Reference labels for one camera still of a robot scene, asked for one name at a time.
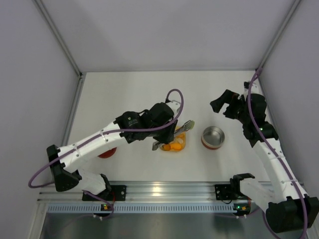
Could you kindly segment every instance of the white tabletop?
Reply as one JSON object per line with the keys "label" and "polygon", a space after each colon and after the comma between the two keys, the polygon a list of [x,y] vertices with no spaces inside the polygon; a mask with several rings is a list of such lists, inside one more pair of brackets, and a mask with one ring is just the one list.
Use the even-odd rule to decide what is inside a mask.
{"label": "white tabletop", "polygon": [[[185,99],[177,125],[194,120],[181,152],[152,151],[152,138],[119,147],[108,158],[93,158],[84,168],[105,174],[111,181],[229,181],[235,174],[252,173],[269,181],[263,165],[243,135],[242,124],[213,112],[210,102],[226,90],[243,93],[244,81],[253,71],[101,72],[88,73],[77,108],[69,143],[85,138],[108,125],[125,111],[141,112],[163,102],[170,89],[178,88]],[[172,93],[171,100],[179,101]],[[218,150],[200,141],[208,126],[226,135]]]}

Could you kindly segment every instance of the metal frame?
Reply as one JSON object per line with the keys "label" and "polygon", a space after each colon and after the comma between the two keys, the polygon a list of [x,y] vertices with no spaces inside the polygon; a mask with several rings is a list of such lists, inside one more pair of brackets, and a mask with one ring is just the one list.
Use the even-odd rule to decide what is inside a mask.
{"label": "metal frame", "polygon": [[65,44],[60,32],[58,31],[57,27],[55,26],[55,24],[50,16],[48,10],[46,9],[43,1],[42,0],[32,0],[32,1],[35,4],[35,6],[38,9],[41,16],[43,17],[44,21],[47,23],[47,25],[48,25],[49,29],[51,30],[51,32],[53,33],[55,39],[59,43],[62,51],[65,54],[65,57],[70,62],[74,72],[76,73],[76,75],[80,79],[82,76],[82,73],[81,73],[79,67],[77,66],[77,64],[76,64],[71,52],[69,51],[67,45]]}
{"label": "metal frame", "polygon": [[[85,77],[82,76],[80,69],[78,68],[71,52],[65,44],[61,34],[55,26],[47,8],[42,0],[32,0],[39,13],[44,18],[49,29],[52,31],[54,37],[59,43],[66,58],[70,62],[73,70],[78,76],[79,82],[76,87],[72,106],[68,115],[65,133],[62,140],[62,145],[66,145],[69,139],[69,135],[72,129],[74,117],[76,114],[77,106],[80,100],[81,91],[84,85]],[[300,6],[302,0],[294,0],[288,13],[285,15],[283,22],[278,28],[278,31],[274,35],[272,41],[269,44],[264,56],[261,59],[259,67],[263,67],[267,62],[270,54],[273,52],[275,46],[283,35],[289,22],[291,21],[296,10]],[[198,204],[198,205],[212,205],[218,203],[214,194],[214,184],[221,184],[220,182],[111,182],[111,184],[125,184],[127,185],[127,200],[125,202],[117,202],[118,205],[168,205],[168,204]],[[265,187],[272,188],[269,182],[263,183]],[[39,194],[38,201],[36,203],[35,213],[31,224],[31,230],[29,232],[29,239],[37,239],[40,237],[42,227],[44,224],[45,215],[49,205],[52,203],[76,203],[81,201],[82,192],[76,190],[70,190],[66,193],[57,193],[54,187],[49,186],[43,188]],[[319,238],[319,222],[315,221],[313,227],[308,230],[309,239]]]}
{"label": "metal frame", "polygon": [[262,57],[261,62],[259,63],[258,68],[260,67],[264,67],[265,63],[267,62],[270,54],[273,52],[275,46],[277,45],[277,43],[279,42],[280,38],[282,37],[284,31],[286,30],[288,24],[290,23],[292,17],[294,16],[294,14],[296,13],[298,7],[300,6],[301,2],[303,0],[294,0],[294,2],[292,3],[290,9],[288,10],[286,16],[284,17],[283,22],[280,24],[275,36],[273,37],[273,39],[271,40],[269,47],[267,48],[264,56]]}
{"label": "metal frame", "polygon": [[62,138],[62,143],[61,143],[62,146],[66,146],[68,141],[69,141],[69,137],[70,137],[70,133],[71,133],[71,130],[72,130],[72,126],[73,126],[76,110],[78,108],[78,104],[79,104],[79,101],[80,101],[82,89],[83,89],[83,86],[84,86],[85,77],[86,77],[86,74],[83,75],[79,79],[79,82],[78,82],[78,84],[76,86],[75,94],[74,94],[74,97],[73,97],[73,100],[72,100],[71,109],[70,109],[70,112],[69,112],[69,115],[68,115],[68,118],[67,118],[67,121],[66,121],[66,126],[65,126],[65,130],[64,130],[64,134],[63,134],[63,138]]}

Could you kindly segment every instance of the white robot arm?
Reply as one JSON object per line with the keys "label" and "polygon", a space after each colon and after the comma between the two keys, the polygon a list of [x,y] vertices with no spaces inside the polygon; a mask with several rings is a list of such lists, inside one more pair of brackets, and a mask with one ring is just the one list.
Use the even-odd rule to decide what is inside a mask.
{"label": "white robot arm", "polygon": [[107,177],[85,171],[82,165],[112,148],[149,136],[159,143],[171,142],[177,124],[174,119],[180,114],[181,107],[177,101],[166,100],[166,104],[157,103],[142,113],[125,112],[105,128],[79,142],[60,148],[55,145],[48,147],[49,161],[59,158],[50,166],[56,190],[64,192],[77,188],[104,199],[111,191]]}
{"label": "white robot arm", "polygon": [[[272,182],[273,191],[264,188],[252,174],[244,173],[231,178],[230,187],[218,187],[219,195],[216,197],[220,200],[249,197],[265,212],[270,228],[276,233],[281,233],[303,228],[304,217],[300,198],[302,196],[307,208],[308,228],[310,228],[319,212],[319,200],[317,197],[309,197],[295,178],[281,149],[276,130],[265,121],[267,106],[265,98],[259,94],[258,86],[253,84],[250,103],[251,113],[259,130],[256,129],[249,113],[248,87],[249,83],[246,82],[243,95],[226,90],[220,98],[212,101],[210,105],[213,111],[218,113],[223,104],[229,104],[223,114],[227,118],[239,120],[243,124],[244,136],[261,159]],[[264,136],[277,155],[272,152],[258,131],[261,132],[260,134]]]}

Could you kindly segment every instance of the red object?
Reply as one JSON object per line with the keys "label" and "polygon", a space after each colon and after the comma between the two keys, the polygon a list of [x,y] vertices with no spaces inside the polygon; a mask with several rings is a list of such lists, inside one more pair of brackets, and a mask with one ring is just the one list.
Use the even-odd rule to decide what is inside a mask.
{"label": "red object", "polygon": [[109,151],[106,151],[105,153],[100,154],[99,158],[109,158],[111,157],[116,151],[116,148],[112,148]]}
{"label": "red object", "polygon": [[211,150],[216,150],[219,149],[221,146],[217,147],[217,148],[213,148],[213,147],[209,147],[207,144],[204,143],[204,141],[201,139],[201,143],[204,145],[205,148],[211,149]]}

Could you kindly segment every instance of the white wall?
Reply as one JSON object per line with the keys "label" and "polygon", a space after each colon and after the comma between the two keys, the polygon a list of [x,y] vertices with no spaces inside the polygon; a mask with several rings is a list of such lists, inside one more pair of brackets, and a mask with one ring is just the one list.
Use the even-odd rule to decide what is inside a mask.
{"label": "white wall", "polygon": [[261,75],[294,173],[319,197],[319,1],[300,5]]}
{"label": "white wall", "polygon": [[255,69],[293,0],[44,0],[83,72]]}
{"label": "white wall", "polygon": [[[77,78],[30,0],[0,7],[0,232],[26,238],[38,190],[27,183],[60,144]],[[37,182],[50,180],[50,172]]]}

